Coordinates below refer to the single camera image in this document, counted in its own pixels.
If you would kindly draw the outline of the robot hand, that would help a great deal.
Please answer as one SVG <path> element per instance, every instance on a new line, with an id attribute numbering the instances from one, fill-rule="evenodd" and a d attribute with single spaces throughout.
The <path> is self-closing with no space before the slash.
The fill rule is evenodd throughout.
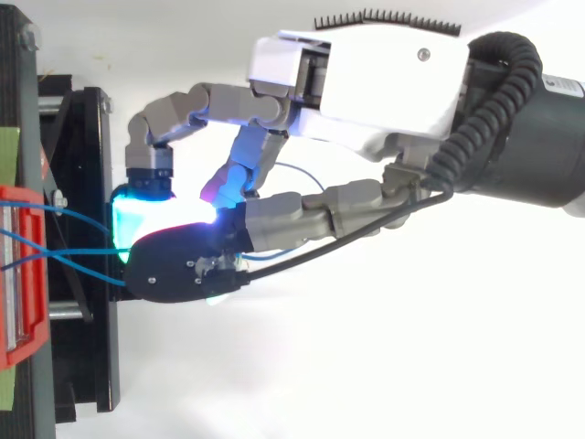
<path id="1" fill-rule="evenodd" d="M 436 151 L 452 131 L 470 58 L 443 24 L 356 15 L 259 39 L 244 86 L 199 82 L 146 104 L 129 122 L 125 149 L 127 193 L 146 203 L 173 195 L 174 142 L 210 123 L 239 130 L 201 192 L 215 219 L 138 238 L 123 270 L 126 289 L 162 304 L 229 294 L 447 200 L 451 189 L 415 154 L 379 180 L 312 195 L 258 192 L 292 138 L 342 145 L 371 162 L 410 146 Z"/>

